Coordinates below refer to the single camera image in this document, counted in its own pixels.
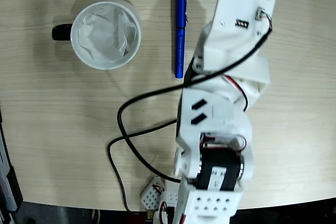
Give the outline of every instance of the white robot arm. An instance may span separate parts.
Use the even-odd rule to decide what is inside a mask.
[[[250,52],[271,28],[274,5],[275,0],[218,0],[185,81],[223,69]],[[166,182],[154,224],[229,223],[243,181],[254,171],[252,126],[244,112],[269,84],[267,59],[256,51],[229,72],[182,90],[175,158],[181,183]]]

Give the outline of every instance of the pen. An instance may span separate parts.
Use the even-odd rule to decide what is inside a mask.
[[[183,78],[186,8],[188,0],[176,0],[176,55],[175,77]]]

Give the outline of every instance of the wooden table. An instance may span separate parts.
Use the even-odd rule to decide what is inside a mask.
[[[140,93],[180,83],[171,72],[174,0],[127,0],[139,11],[143,40],[118,70],[84,65],[70,43],[50,37],[102,0],[1,0],[0,105],[9,155],[26,201],[123,209],[106,155],[120,135],[119,106]],[[212,19],[217,0],[189,0],[186,62]],[[336,197],[336,5],[334,0],[277,0],[275,31],[262,48],[272,84],[248,112],[255,175],[241,208]],[[180,93],[152,97],[124,114],[128,131],[176,117]],[[134,139],[156,168],[170,174],[175,126]],[[130,208],[151,176],[125,142],[112,149]]]

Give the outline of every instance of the white paper inside mug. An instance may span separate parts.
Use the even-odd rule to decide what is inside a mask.
[[[84,19],[78,29],[79,45],[93,60],[114,62],[133,47],[137,27],[122,9],[106,5],[97,7]]]

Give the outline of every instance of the white mug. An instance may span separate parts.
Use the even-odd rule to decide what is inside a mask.
[[[122,9],[125,13],[129,15],[129,17],[131,17],[132,21],[134,22],[137,28],[134,45],[131,48],[131,50],[127,52],[121,59],[114,62],[95,61],[92,58],[91,54],[87,50],[85,50],[82,46],[79,45],[78,41],[78,29],[82,26],[84,18],[93,9],[99,7],[100,5],[101,6],[112,5],[114,7]],[[142,28],[141,28],[140,15],[134,8],[134,6],[123,0],[112,0],[112,1],[97,2],[87,6],[77,15],[72,24],[62,24],[55,26],[51,31],[51,36],[53,40],[58,41],[70,40],[75,54],[86,65],[96,69],[111,70],[124,66],[135,56],[140,46],[141,32]]]

